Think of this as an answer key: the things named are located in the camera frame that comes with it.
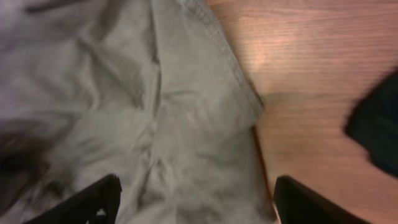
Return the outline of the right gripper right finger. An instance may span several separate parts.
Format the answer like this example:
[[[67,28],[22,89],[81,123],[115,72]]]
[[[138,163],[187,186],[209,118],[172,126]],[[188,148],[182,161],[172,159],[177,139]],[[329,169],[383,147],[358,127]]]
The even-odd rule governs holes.
[[[369,224],[287,175],[276,180],[274,202],[281,224]]]

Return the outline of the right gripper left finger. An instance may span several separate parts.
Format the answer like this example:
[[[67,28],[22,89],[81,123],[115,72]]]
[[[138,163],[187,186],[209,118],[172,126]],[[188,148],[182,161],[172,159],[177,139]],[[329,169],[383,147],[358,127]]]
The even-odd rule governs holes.
[[[25,224],[115,224],[121,192],[110,174]]]

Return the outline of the grey shorts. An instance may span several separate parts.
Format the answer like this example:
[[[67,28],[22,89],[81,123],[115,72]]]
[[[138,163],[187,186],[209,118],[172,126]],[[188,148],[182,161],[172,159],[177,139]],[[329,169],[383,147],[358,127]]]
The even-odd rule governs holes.
[[[273,223],[262,111],[203,1],[2,1],[1,222],[113,174],[117,223]]]

